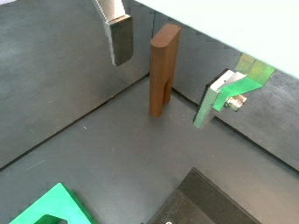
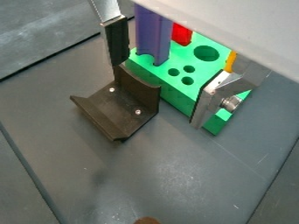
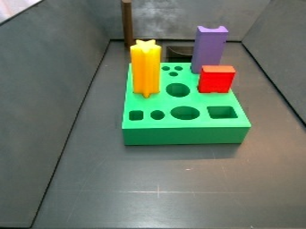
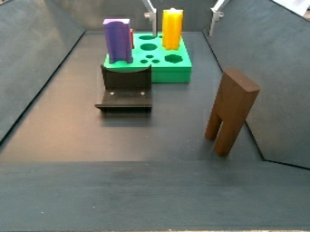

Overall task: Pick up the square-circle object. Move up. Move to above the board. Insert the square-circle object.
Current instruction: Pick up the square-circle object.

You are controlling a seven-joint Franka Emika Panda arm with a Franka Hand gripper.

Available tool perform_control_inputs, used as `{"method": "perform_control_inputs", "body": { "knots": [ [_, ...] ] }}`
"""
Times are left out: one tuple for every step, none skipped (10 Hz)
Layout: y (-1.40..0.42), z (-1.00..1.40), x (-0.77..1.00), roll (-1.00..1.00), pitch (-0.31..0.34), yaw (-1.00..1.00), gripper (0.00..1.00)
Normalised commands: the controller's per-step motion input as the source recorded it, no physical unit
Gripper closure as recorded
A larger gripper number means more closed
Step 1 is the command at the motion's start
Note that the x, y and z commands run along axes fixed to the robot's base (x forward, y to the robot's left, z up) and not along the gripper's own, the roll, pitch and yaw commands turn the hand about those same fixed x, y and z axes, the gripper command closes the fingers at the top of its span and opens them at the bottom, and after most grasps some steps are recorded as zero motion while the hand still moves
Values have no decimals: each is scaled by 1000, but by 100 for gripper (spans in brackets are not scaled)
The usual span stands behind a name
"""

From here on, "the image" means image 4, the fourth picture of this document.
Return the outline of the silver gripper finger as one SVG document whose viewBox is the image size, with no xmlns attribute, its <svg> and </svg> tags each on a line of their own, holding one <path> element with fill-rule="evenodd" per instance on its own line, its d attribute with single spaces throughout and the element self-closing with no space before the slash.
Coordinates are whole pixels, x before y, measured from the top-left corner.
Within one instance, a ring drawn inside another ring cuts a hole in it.
<svg viewBox="0 0 310 232">
<path fill-rule="evenodd" d="M 221 18 L 225 17 L 223 9 L 225 9 L 229 1 L 230 0 L 218 0 L 214 7 L 211 8 L 213 18 L 211 18 L 210 31 L 209 31 L 210 36 L 214 35 L 215 23 L 219 21 Z"/>
<path fill-rule="evenodd" d="M 151 22 L 151 27 L 153 27 L 153 36 L 158 36 L 158 10 L 154 7 L 153 3 L 150 0 L 142 0 L 145 7 L 147 8 L 147 12 L 145 13 L 145 17 L 150 20 Z"/>
</svg>

